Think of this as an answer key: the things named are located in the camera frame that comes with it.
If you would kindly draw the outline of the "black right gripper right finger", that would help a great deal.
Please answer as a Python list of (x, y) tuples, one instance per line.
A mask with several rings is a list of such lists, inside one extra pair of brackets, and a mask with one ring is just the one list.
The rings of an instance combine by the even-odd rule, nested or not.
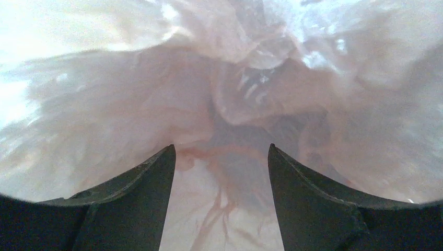
[(345, 186), (270, 145), (285, 250), (442, 250), (442, 202), (406, 203)]

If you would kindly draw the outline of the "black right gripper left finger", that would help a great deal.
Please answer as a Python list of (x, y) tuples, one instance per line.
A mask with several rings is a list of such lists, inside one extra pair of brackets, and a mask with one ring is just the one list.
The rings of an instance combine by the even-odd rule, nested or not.
[(176, 150), (68, 199), (1, 196), (1, 250), (159, 250)]

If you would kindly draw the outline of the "pink plastic trash bag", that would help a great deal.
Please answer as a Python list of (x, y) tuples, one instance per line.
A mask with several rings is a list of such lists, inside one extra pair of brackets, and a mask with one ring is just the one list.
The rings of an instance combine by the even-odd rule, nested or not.
[(275, 144), (442, 198), (442, 1), (1, 1), (1, 193), (70, 197), (174, 144), (161, 250), (282, 250)]

